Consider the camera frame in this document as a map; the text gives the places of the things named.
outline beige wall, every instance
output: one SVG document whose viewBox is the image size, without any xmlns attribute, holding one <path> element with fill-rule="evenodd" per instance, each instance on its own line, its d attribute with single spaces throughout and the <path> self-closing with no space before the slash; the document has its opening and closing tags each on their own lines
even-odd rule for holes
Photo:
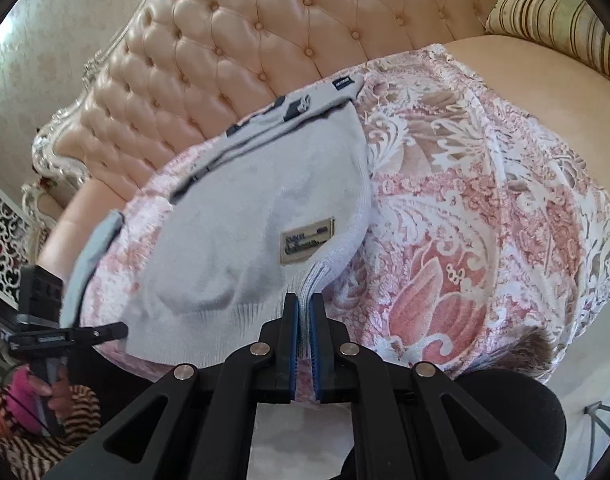
<svg viewBox="0 0 610 480">
<path fill-rule="evenodd" d="M 0 187 L 20 203 L 36 128 L 82 89 L 85 61 L 138 0 L 19 0 L 0 27 Z"/>
</svg>

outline black device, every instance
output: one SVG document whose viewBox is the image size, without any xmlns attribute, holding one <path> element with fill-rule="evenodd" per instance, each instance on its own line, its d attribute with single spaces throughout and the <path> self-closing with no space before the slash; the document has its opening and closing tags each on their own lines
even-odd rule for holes
<svg viewBox="0 0 610 480">
<path fill-rule="evenodd" d="M 58 381 L 58 369 L 67 364 L 72 346 L 94 346 L 127 337 L 124 323 L 96 327 L 60 329 L 63 282 L 40 266 L 21 269 L 18 333 L 8 340 L 11 357 L 29 363 L 31 372 L 47 384 Z M 43 436 L 64 436 L 65 428 L 48 407 L 47 397 L 36 397 L 36 413 Z"/>
<path fill-rule="evenodd" d="M 319 294 L 309 318 L 317 398 L 352 405 L 357 480 L 556 479 L 431 363 L 388 364 L 352 343 Z M 220 365 L 178 365 L 44 479 L 245 479 L 257 403 L 294 398 L 297 340 L 298 298 L 288 294 L 258 342 Z"/>
</svg>

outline silver bolt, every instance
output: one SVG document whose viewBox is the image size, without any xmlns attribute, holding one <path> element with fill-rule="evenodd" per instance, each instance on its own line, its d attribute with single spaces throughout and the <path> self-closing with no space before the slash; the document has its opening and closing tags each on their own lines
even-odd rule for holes
<svg viewBox="0 0 610 480">
<path fill-rule="evenodd" d="M 342 355 L 358 355 L 360 347 L 356 343 L 343 343 L 340 350 Z"/>
<path fill-rule="evenodd" d="M 271 349 L 272 349 L 271 346 L 269 346 L 267 343 L 263 343 L 263 342 L 254 343 L 253 345 L 251 345 L 249 347 L 249 351 L 253 355 L 267 355 L 269 353 L 269 350 L 271 350 Z"/>
<path fill-rule="evenodd" d="M 194 369 L 189 365 L 180 365 L 174 369 L 174 377 L 179 381 L 189 379 L 194 374 Z"/>
<path fill-rule="evenodd" d="M 421 377 L 433 377 L 436 373 L 436 367 L 431 363 L 420 363 L 416 367 L 416 373 Z"/>
</svg>

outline tufted leather sofa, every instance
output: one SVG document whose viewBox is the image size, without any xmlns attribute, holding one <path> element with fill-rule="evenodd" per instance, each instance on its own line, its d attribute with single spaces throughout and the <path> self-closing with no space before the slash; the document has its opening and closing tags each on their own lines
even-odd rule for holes
<svg viewBox="0 0 610 480">
<path fill-rule="evenodd" d="M 610 191 L 610 82 L 536 44 L 484 36 L 496 1 L 146 0 L 53 139 L 54 156 L 89 177 L 38 263 L 67 279 L 110 208 L 276 96 L 431 43 L 568 140 Z"/>
</svg>

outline pink floral blanket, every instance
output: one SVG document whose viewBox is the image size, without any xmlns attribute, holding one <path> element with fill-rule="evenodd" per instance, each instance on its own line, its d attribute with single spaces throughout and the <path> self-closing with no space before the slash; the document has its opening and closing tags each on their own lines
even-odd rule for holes
<svg viewBox="0 0 610 480">
<path fill-rule="evenodd" d="M 391 362 L 428 360 L 452 376 L 494 364 L 546 380 L 610 299 L 610 198 L 564 140 L 443 46 L 342 74 L 356 72 L 373 219 L 325 290 L 329 316 Z M 82 325 L 120 319 L 172 210 L 169 193 L 214 142 L 181 153 L 127 204 Z M 169 370 L 117 342 L 99 351 L 151 380 Z"/>
</svg>

